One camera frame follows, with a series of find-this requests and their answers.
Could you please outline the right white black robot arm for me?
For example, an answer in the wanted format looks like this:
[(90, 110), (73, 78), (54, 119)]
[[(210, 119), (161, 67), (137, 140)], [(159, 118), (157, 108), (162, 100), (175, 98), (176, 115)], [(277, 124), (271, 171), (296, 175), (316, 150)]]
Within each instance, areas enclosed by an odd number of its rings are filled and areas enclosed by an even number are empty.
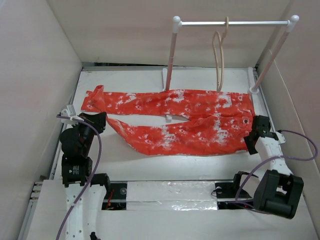
[(251, 131), (244, 138), (250, 155), (259, 154), (262, 162), (243, 180), (231, 184), (235, 200), (249, 192), (247, 181), (254, 172), (266, 166), (263, 177), (253, 195), (253, 208), (266, 214), (292, 219), (297, 211), (304, 182), (301, 177), (293, 175), (282, 155), (281, 145), (286, 142), (279, 131), (271, 131), (270, 119), (256, 115), (252, 119)]

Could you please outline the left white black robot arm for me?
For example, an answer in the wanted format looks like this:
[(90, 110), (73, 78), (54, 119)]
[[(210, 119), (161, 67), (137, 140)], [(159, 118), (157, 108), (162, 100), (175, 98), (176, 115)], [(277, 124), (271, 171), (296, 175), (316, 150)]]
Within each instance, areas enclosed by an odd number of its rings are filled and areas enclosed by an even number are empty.
[(100, 160), (89, 157), (94, 137), (102, 144), (100, 134), (106, 128), (107, 113), (71, 114), (64, 109), (57, 115), (71, 125), (60, 136), (62, 184), (66, 194), (67, 213), (60, 224), (56, 239), (98, 240), (97, 223), (104, 198), (111, 194), (106, 173), (96, 173)]

